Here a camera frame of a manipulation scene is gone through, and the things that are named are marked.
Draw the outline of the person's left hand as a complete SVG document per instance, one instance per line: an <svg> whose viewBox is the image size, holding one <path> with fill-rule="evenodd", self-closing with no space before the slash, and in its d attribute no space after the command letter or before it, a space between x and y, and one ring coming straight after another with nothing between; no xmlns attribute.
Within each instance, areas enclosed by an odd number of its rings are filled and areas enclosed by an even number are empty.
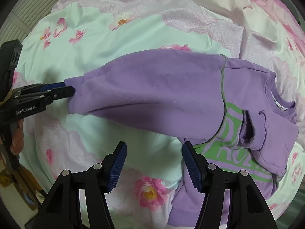
<svg viewBox="0 0 305 229"><path fill-rule="evenodd" d="M23 122L24 119L18 121L17 130L12 136L12 145L10 150L15 156L17 156L24 148Z"/></svg>

